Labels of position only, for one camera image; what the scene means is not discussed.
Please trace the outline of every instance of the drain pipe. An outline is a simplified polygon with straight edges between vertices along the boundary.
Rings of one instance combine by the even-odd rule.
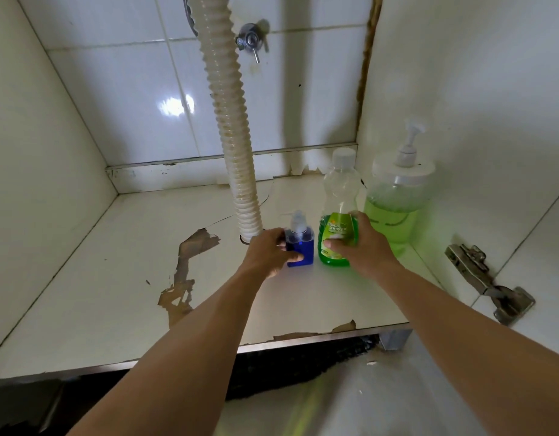
[[[198,32],[241,239],[249,243],[263,225],[229,0],[188,0]]]

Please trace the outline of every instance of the large green soap dispenser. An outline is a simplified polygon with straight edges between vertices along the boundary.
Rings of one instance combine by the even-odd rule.
[[[416,157],[413,143],[425,126],[406,120],[406,142],[395,152],[377,154],[364,212],[370,224],[386,236],[395,256],[408,244],[419,210],[432,194],[430,177],[435,164]]]

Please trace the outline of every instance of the green dish soap bottle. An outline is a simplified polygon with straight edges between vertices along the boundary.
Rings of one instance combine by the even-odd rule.
[[[419,210],[432,193],[430,177],[435,164],[416,158],[415,136],[423,124],[406,120],[406,142],[396,152],[377,155],[364,212],[370,224],[386,236],[395,256],[400,256],[411,238]]]
[[[360,173],[354,169],[356,152],[352,148],[337,148],[332,153],[332,170],[324,177],[326,204],[319,222],[318,256],[330,266],[350,266],[348,260],[324,246],[324,240],[341,239],[354,243],[358,239],[356,219],[348,214],[357,209],[356,196],[360,190]]]

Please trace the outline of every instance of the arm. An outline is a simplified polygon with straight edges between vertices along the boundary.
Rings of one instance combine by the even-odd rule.
[[[356,216],[358,244],[327,246],[388,293],[485,428],[494,435],[558,435],[559,355],[406,270],[366,214]]]
[[[210,435],[255,294],[303,256],[277,247],[282,228],[254,237],[227,282],[151,347],[69,436]]]

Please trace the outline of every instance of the metal hinge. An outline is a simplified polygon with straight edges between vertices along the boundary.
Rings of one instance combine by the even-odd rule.
[[[536,300],[520,287],[509,289],[494,285],[485,264],[485,252],[477,246],[449,245],[445,255],[479,294],[492,298],[497,308],[493,315],[501,324],[512,325],[536,304]]]

